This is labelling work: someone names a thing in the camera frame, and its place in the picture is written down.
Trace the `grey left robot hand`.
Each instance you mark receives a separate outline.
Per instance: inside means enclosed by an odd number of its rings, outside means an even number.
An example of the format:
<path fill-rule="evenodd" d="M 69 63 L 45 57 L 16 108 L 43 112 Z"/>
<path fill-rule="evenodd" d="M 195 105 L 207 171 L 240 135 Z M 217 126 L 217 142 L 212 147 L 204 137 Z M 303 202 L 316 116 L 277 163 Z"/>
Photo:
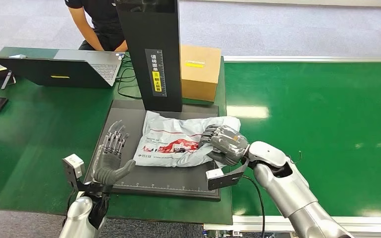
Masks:
<path fill-rule="evenodd" d="M 93 179 L 102 185 L 114 185 L 127 176 L 136 166 L 136 161 L 128 160 L 121 166 L 122 151 L 129 134 L 121 120 L 114 122 L 99 146 Z"/>

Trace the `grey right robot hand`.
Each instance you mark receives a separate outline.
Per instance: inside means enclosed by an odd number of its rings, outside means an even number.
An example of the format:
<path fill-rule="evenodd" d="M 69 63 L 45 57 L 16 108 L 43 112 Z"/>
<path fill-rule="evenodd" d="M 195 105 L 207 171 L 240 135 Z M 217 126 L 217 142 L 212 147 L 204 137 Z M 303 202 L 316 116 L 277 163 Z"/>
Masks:
<path fill-rule="evenodd" d="M 198 143 L 199 148 L 209 144 L 213 146 L 208 157 L 227 166 L 237 165 L 244 157 L 249 142 L 239 131 L 228 125 L 209 125 Z"/>

